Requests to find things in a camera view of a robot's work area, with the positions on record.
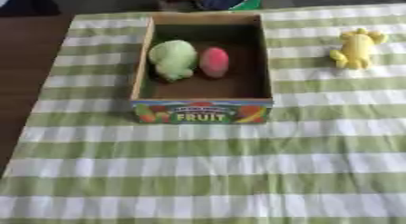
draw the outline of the tablecloth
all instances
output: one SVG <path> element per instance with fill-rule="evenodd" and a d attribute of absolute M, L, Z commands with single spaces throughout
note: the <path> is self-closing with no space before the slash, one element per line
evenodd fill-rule
<path fill-rule="evenodd" d="M 269 122 L 207 126 L 133 122 L 147 14 L 77 16 L 0 182 L 0 223 L 406 223 L 406 5 L 262 17 Z M 358 27 L 389 42 L 372 68 L 336 69 L 328 51 Z"/>

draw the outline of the green felt fruit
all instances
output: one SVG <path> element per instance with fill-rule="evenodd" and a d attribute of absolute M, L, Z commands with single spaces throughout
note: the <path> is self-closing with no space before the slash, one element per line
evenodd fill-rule
<path fill-rule="evenodd" d="M 193 75 L 198 53 L 190 43 L 173 40 L 155 45 L 150 50 L 149 58 L 160 76 L 175 82 Z"/>

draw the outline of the yellow plush toy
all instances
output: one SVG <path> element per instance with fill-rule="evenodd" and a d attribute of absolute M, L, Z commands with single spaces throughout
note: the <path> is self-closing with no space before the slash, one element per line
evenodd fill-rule
<path fill-rule="evenodd" d="M 353 32 L 344 32 L 340 35 L 344 41 L 341 51 L 332 50 L 332 57 L 339 68 L 366 69 L 371 66 L 370 51 L 374 44 L 381 44 L 388 39 L 380 32 L 368 32 L 359 28 Z"/>

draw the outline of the cardboard box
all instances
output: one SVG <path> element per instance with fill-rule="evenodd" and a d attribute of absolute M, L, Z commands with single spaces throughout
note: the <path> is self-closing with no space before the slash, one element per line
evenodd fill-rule
<path fill-rule="evenodd" d="M 214 80 L 197 69 L 193 77 L 174 83 L 160 79 L 148 52 L 155 44 L 175 39 L 190 42 L 199 53 L 210 46 L 224 48 L 230 58 L 226 76 Z M 152 16 L 130 99 L 140 123 L 266 122 L 273 102 L 260 16 Z"/>

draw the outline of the green object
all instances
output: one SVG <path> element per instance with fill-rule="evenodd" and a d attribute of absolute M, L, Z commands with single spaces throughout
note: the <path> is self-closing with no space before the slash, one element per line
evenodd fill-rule
<path fill-rule="evenodd" d="M 229 10 L 256 10 L 261 7 L 262 0 L 245 0 L 244 2 L 235 5 Z"/>
<path fill-rule="evenodd" d="M 150 50 L 149 58 L 160 76 L 169 82 L 175 82 L 193 75 L 198 53 L 192 44 L 172 40 L 154 46 Z"/>

